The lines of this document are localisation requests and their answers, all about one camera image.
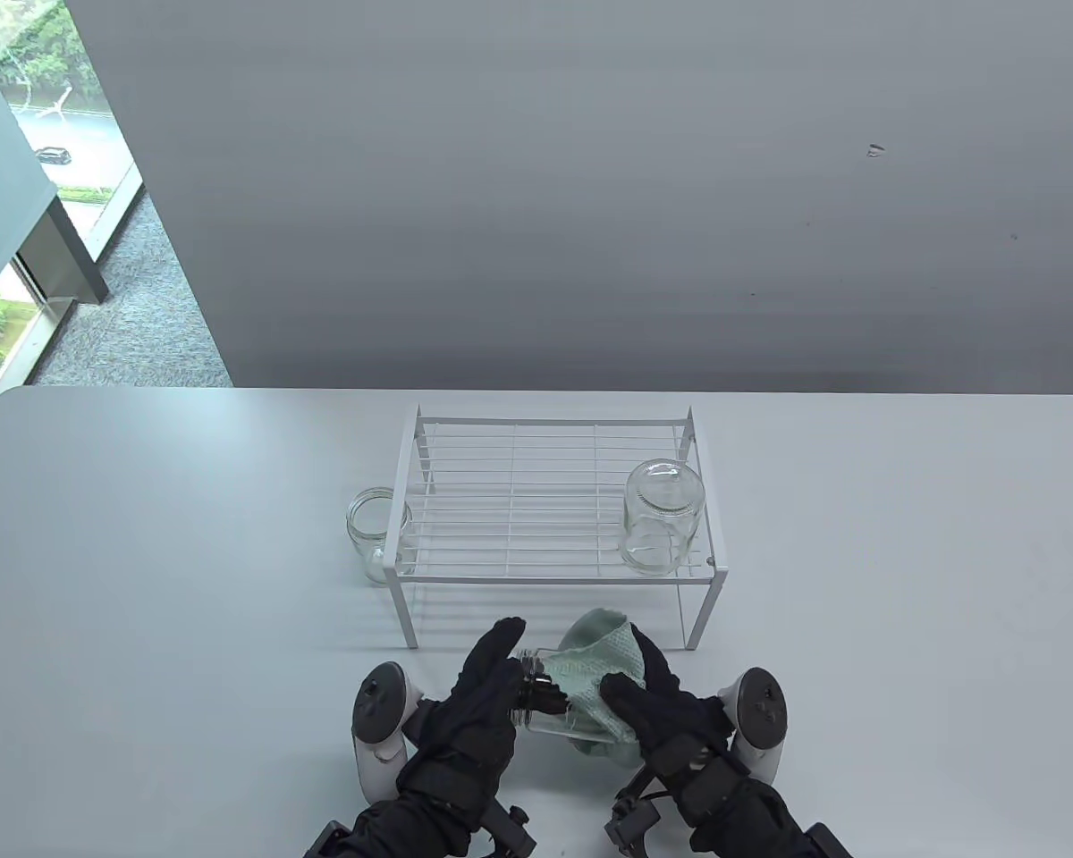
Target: rack wire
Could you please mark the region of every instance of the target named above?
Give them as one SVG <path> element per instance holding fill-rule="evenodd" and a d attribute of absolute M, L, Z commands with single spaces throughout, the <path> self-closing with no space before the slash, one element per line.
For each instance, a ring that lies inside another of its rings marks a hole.
<path fill-rule="evenodd" d="M 726 576 L 708 453 L 695 413 L 675 420 L 426 417 L 406 420 L 384 557 L 405 633 L 417 647 L 405 583 L 673 586 L 705 588 L 684 645 L 700 645 Z M 650 459 L 687 462 L 704 479 L 705 511 L 676 572 L 644 576 L 619 551 L 623 489 Z M 401 528 L 402 507 L 410 521 Z"/>

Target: road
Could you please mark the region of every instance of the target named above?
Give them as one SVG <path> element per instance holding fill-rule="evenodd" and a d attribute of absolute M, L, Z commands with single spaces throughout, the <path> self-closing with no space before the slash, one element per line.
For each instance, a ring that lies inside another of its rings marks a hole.
<path fill-rule="evenodd" d="M 72 162 L 45 163 L 47 179 L 59 186 L 115 189 L 132 166 L 116 120 L 104 115 L 63 114 L 41 117 L 29 109 L 16 115 L 32 148 L 63 147 Z"/>

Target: tabletop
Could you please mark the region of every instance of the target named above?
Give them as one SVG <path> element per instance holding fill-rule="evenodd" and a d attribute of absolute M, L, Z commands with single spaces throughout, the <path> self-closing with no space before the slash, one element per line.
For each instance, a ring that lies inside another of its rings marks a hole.
<path fill-rule="evenodd" d="M 0 857 L 300 856 L 363 808 L 370 667 L 441 695 L 508 613 L 555 645 L 578 605 L 554 588 L 435 585 L 407 651 L 365 580 L 346 507 L 393 483 L 418 401 L 695 405 L 730 572 L 700 649 L 668 659 L 700 694 L 778 676 L 798 822 L 855 858 L 1073 857 L 1073 397 L 167 388 L 0 398 Z M 500 798 L 538 856 L 613 856 L 627 775 L 521 733 Z M 648 847 L 685 834 L 665 812 Z"/>

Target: gray carpet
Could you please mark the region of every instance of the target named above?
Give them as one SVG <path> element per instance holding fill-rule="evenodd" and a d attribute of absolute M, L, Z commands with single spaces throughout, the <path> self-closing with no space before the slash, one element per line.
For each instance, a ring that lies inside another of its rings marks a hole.
<path fill-rule="evenodd" d="M 99 268 L 111 297 L 76 308 L 33 384 L 231 387 L 147 192 Z"/>

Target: cleaning towel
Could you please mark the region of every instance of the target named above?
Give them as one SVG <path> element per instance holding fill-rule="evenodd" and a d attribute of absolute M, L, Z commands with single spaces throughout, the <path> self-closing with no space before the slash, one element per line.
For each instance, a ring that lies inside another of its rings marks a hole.
<path fill-rule="evenodd" d="M 607 674 L 627 674 L 644 685 L 644 654 L 624 613 L 597 608 L 565 633 L 557 653 L 544 655 L 544 670 L 569 698 L 574 727 L 606 733 L 613 742 L 573 741 L 586 754 L 614 757 L 626 765 L 640 759 L 636 735 L 601 699 L 599 684 Z"/>

